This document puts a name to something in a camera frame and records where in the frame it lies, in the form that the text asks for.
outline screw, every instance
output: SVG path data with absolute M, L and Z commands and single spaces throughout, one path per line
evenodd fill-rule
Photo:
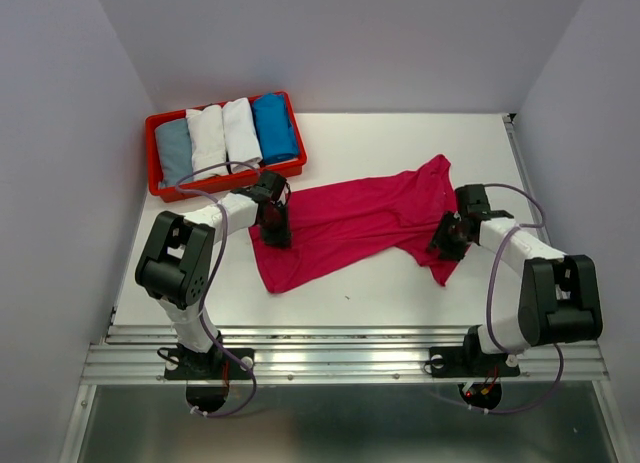
M 431 355 L 431 358 L 429 359 L 429 361 L 427 361 L 427 364 L 436 370 L 441 370 L 442 368 L 444 368 L 444 358 L 442 358 L 442 355 L 438 354 Z
M 253 360 L 251 359 L 250 356 L 243 356 L 240 359 L 240 361 L 243 362 L 245 365 L 247 365 L 247 368 L 249 369 L 253 368 Z
M 518 357 L 516 355 L 509 355 L 505 363 L 509 368 L 515 368 L 518 366 Z

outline pink shirt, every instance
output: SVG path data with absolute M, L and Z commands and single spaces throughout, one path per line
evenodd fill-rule
M 450 166 L 438 155 L 416 171 L 293 192 L 291 248 L 266 246 L 260 229 L 249 229 L 267 290 L 283 293 L 392 246 L 429 266 L 444 285 L 456 262 L 426 250 L 442 215 L 456 211 Z

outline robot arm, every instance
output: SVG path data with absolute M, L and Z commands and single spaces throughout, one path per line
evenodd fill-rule
M 284 177 L 265 171 L 254 186 L 225 196 L 220 205 L 227 216 L 228 234 L 257 223 L 265 243 L 290 246 L 287 205 L 280 201 L 286 185 Z M 213 204 L 184 216 L 163 211 L 154 222 L 136 267 L 136 283 L 165 310 L 181 351 L 191 357 L 213 351 L 203 325 L 220 337 L 206 307 L 198 303 L 209 279 L 213 247 L 222 238 L 222 224 L 222 212 Z M 203 359 L 203 366 L 207 366 L 207 359 Z
M 456 198 L 459 211 L 443 217 L 430 250 L 438 251 L 441 259 L 456 261 L 464 258 L 472 243 L 498 252 L 508 233 L 517 226 L 513 216 L 491 209 L 483 185 L 458 188 Z M 522 277 L 517 315 L 492 321 L 501 347 L 517 353 L 532 346 L 595 340 L 600 336 L 600 301 L 590 258 L 566 255 L 527 231 L 517 231 L 506 243 L 501 260 Z M 487 355 L 506 358 L 494 344 L 486 324 L 469 330 L 460 351 L 453 359 L 457 366 L 467 367 L 468 376 L 495 366 L 496 358 Z M 438 374 L 446 373 L 446 369 L 438 371 L 443 368 L 436 369 L 434 376 L 448 376 Z

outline orange basket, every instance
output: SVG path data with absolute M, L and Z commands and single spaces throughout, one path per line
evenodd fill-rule
M 291 100 L 289 95 L 284 91 L 275 92 L 276 95 L 283 95 L 285 103 L 287 105 L 287 113 L 289 114 L 289 120 L 293 126 L 293 131 L 298 143 L 298 149 L 300 154 L 297 158 L 289 161 L 283 161 L 274 165 L 260 165 L 261 168 L 266 168 L 282 176 L 296 176 L 302 173 L 302 166 L 307 162 L 307 153 L 304 150 L 304 144 L 300 137 L 300 131 L 298 130 L 298 124 L 296 123 L 296 117 L 293 113 L 293 106 L 291 106 Z M 255 100 L 263 95 L 252 96 L 249 98 L 249 103 L 253 103 Z M 220 106 L 227 104 L 226 101 L 216 103 Z M 205 106 L 200 106 L 197 109 L 201 110 Z M 156 128 L 163 123 L 171 120 L 177 120 L 178 118 L 185 118 L 186 110 L 171 111 L 169 113 L 162 113 L 159 115 L 152 115 L 145 121 L 145 133 L 146 133 L 146 146 L 147 146 L 147 173 L 149 178 L 149 191 L 152 195 L 159 196 L 164 201 L 177 201 L 184 200 L 186 198 L 193 198 L 196 195 L 180 193 L 176 190 L 175 186 L 160 188 L 158 185 L 163 180 L 162 167 L 160 166 L 160 158 L 158 156 L 158 148 L 156 146 Z M 218 191 L 231 190 L 233 188 L 239 188 L 243 186 L 250 186 L 258 181 L 258 176 L 254 171 L 247 169 L 240 173 L 224 176 L 214 176 L 207 178 L 206 180 L 194 181 L 193 183 L 185 183 L 181 185 L 182 188 L 195 188 L 198 190 L 206 191 L 207 193 L 216 193 Z

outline clothing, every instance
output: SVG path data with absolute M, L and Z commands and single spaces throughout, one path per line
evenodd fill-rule
M 396 246 L 444 285 L 456 262 L 426 249 L 446 211 L 456 211 L 449 161 L 436 156 L 417 171 L 294 191 L 289 201 L 291 248 L 266 246 L 249 229 L 260 276 L 271 293 L 307 281 Z
M 227 161 L 224 143 L 222 108 L 220 105 L 207 106 L 204 110 L 187 110 L 187 124 L 191 135 L 191 164 L 193 171 Z M 216 175 L 228 174 L 222 166 L 199 173 L 194 180 L 204 180 Z
M 167 121 L 155 129 L 158 158 L 162 167 L 160 188 L 175 186 L 183 176 L 193 173 L 191 165 L 191 138 L 187 120 Z M 193 178 L 185 180 L 191 183 Z
M 266 165 L 292 160 L 300 154 L 283 95 L 269 93 L 253 102 L 253 119 Z
M 240 98 L 230 101 L 222 107 L 224 138 L 229 161 L 239 161 L 258 168 L 262 161 L 262 152 L 253 125 L 253 115 L 249 100 Z M 246 171 L 243 165 L 230 165 L 231 173 Z

